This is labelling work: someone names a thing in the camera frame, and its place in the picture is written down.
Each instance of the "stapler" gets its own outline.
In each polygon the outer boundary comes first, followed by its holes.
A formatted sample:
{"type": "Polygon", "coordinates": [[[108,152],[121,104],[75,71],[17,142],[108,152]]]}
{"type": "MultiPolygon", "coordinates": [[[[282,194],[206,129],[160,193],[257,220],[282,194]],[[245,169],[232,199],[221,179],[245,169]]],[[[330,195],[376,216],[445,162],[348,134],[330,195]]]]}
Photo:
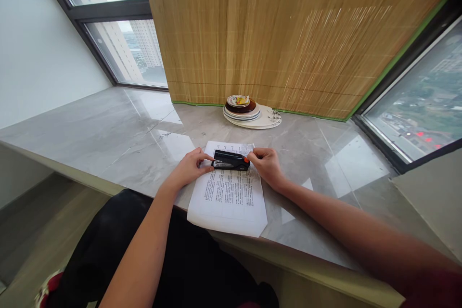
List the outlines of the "stapler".
{"type": "Polygon", "coordinates": [[[215,150],[213,158],[212,166],[216,169],[248,171],[250,167],[249,159],[241,154],[215,150]]]}

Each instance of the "high-rise building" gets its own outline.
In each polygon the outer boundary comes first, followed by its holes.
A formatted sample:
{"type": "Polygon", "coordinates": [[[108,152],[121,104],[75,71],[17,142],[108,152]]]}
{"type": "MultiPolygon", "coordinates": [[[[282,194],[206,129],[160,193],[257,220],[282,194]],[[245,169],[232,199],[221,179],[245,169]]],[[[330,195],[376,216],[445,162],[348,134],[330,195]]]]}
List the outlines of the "high-rise building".
{"type": "MultiPolygon", "coordinates": [[[[76,5],[86,5],[96,2],[105,2],[106,0],[72,0],[76,5]]],[[[103,49],[107,49],[106,56],[110,57],[109,62],[113,69],[117,70],[116,74],[125,81],[143,81],[140,69],[136,65],[135,59],[130,52],[130,48],[120,30],[117,22],[94,23],[91,25],[95,30],[93,35],[97,34],[96,41],[103,49]]]]}
{"type": "Polygon", "coordinates": [[[148,67],[164,67],[160,54],[159,41],[155,31],[154,21],[137,20],[130,21],[136,40],[144,56],[144,61],[148,67]]]}

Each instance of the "paper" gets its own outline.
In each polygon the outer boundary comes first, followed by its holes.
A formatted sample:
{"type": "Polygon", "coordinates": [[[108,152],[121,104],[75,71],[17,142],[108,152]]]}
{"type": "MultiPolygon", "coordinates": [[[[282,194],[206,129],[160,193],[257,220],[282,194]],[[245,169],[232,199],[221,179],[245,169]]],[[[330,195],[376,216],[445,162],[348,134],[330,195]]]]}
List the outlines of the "paper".
{"type": "MultiPolygon", "coordinates": [[[[253,144],[209,141],[205,153],[216,149],[247,156],[253,144]]],[[[211,162],[204,160],[203,166],[211,162]]],[[[215,169],[196,180],[188,207],[188,221],[205,229],[259,237],[268,223],[260,175],[248,171],[215,169]]]]}

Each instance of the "black window frame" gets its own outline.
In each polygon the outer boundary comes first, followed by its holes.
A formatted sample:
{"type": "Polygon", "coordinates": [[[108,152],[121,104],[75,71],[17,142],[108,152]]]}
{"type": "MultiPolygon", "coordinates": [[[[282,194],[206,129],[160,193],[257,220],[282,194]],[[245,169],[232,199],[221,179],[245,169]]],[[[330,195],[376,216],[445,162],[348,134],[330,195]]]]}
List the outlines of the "black window frame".
{"type": "Polygon", "coordinates": [[[399,174],[404,174],[416,167],[419,167],[433,159],[462,148],[462,139],[456,140],[420,159],[410,163],[405,162],[397,151],[389,146],[384,139],[378,135],[367,123],[362,114],[384,95],[386,89],[425,51],[443,32],[462,15],[462,1],[448,0],[428,23],[418,38],[404,52],[398,62],[391,68],[384,79],[372,91],[368,98],[361,104],[352,116],[353,122],[371,139],[372,143],[380,149],[387,160],[392,164],[399,174]]]}
{"type": "Polygon", "coordinates": [[[153,20],[149,0],[119,0],[88,5],[73,5],[70,0],[57,1],[113,86],[168,91],[168,87],[119,81],[86,27],[88,23],[153,20]]]}

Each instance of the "desk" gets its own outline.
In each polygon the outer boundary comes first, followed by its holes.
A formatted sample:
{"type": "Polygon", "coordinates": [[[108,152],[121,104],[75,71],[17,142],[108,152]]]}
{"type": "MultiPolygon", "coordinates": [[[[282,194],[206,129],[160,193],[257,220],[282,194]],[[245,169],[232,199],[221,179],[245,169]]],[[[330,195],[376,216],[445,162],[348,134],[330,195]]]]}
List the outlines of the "desk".
{"type": "MultiPolygon", "coordinates": [[[[100,191],[127,187],[153,197],[185,153],[207,141],[272,147],[290,180],[362,208],[453,258],[389,182],[393,169],[352,122],[282,113],[278,127],[252,130],[228,122],[220,107],[172,104],[167,92],[113,87],[1,129],[0,141],[100,191]]],[[[180,192],[178,207],[188,208],[193,184],[180,192]]],[[[268,225],[260,238],[362,272],[322,227],[262,185],[268,225]]]]}

